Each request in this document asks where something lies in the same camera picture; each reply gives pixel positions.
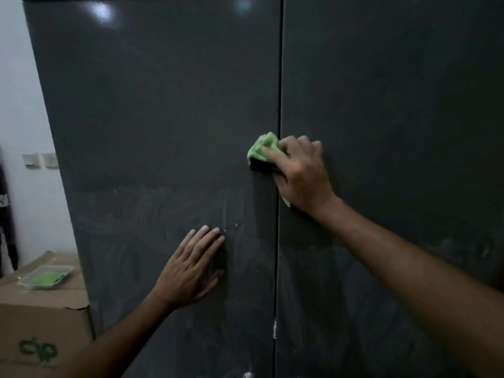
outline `brown cardboard box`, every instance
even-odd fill
[[[18,280],[42,264],[73,265],[53,290],[25,290]],[[89,300],[76,254],[46,252],[0,280],[0,376],[46,377],[92,341]]]

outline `dark gray cabinet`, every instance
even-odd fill
[[[25,12],[97,334],[190,229],[227,237],[212,265],[223,282],[167,318],[127,376],[465,375],[245,154],[269,131],[322,140],[345,201],[493,283],[502,0],[25,0]]]

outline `clear plastic tray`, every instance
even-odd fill
[[[72,265],[40,265],[20,279],[18,284],[25,289],[53,289],[73,268]]]

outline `green rag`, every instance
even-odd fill
[[[250,165],[250,159],[255,158],[258,160],[261,160],[263,162],[268,162],[272,163],[268,158],[266,158],[263,153],[261,152],[261,147],[267,147],[273,151],[276,151],[278,153],[283,154],[284,152],[278,147],[278,138],[277,136],[269,132],[267,134],[261,135],[254,143],[252,147],[250,147],[249,152],[247,152],[247,160],[249,161]],[[285,197],[282,197],[285,205],[290,208],[290,201],[288,201]]]
[[[65,272],[45,272],[30,282],[31,286],[49,287],[53,286]]]

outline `white wall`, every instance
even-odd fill
[[[54,144],[20,0],[0,0],[0,150],[21,264],[47,250],[76,251],[60,171],[22,162]]]

